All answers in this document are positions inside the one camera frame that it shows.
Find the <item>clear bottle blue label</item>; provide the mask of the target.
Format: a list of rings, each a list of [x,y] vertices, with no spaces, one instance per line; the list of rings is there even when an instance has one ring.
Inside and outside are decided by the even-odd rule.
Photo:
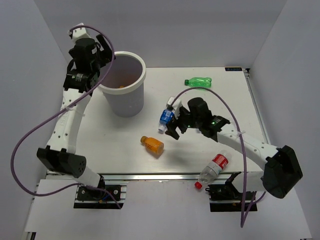
[[[158,131],[164,133],[167,130],[167,124],[172,120],[174,116],[174,109],[172,107],[167,107],[163,110],[160,115]]]

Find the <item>clear bottle red label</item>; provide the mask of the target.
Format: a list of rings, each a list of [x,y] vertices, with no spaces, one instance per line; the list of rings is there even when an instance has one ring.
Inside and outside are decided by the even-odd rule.
[[[201,190],[204,186],[210,185],[221,173],[221,171],[229,164],[232,154],[226,150],[219,152],[201,171],[194,186],[197,190]]]

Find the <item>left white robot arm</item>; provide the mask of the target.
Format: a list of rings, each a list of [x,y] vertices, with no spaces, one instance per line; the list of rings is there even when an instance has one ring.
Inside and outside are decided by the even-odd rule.
[[[77,39],[69,50],[72,59],[67,66],[63,83],[61,110],[53,133],[45,148],[39,148],[36,156],[48,170],[72,177],[78,183],[89,186],[88,193],[99,200],[105,196],[103,177],[87,166],[84,156],[76,154],[77,137],[84,111],[98,83],[101,68],[112,60],[112,50],[105,38]]]

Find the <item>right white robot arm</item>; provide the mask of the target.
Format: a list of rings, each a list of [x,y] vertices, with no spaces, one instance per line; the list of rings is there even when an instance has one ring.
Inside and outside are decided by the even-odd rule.
[[[244,187],[240,181],[246,179],[248,191],[264,191],[283,199],[303,177],[298,158],[291,147],[277,147],[240,133],[228,119],[213,115],[201,97],[192,98],[187,105],[184,107],[180,99],[169,98],[166,108],[173,114],[166,124],[166,135],[178,140],[180,136],[176,129],[182,134],[187,129],[197,129],[217,143],[239,153],[245,152],[246,157],[261,168],[258,172],[239,173],[230,178],[225,187],[229,198],[236,200],[243,195]]]

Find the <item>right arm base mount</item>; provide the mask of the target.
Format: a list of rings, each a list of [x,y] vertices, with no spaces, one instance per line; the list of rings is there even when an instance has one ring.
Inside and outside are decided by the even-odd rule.
[[[239,174],[233,173],[225,183],[212,183],[205,188],[212,213],[241,212],[243,194],[232,185]]]

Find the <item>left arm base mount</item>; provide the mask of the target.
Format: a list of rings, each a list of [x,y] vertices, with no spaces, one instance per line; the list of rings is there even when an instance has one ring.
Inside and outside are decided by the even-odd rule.
[[[91,190],[84,186],[77,188],[74,209],[103,209],[119,210],[123,207],[127,186],[121,184],[107,184],[105,191]]]

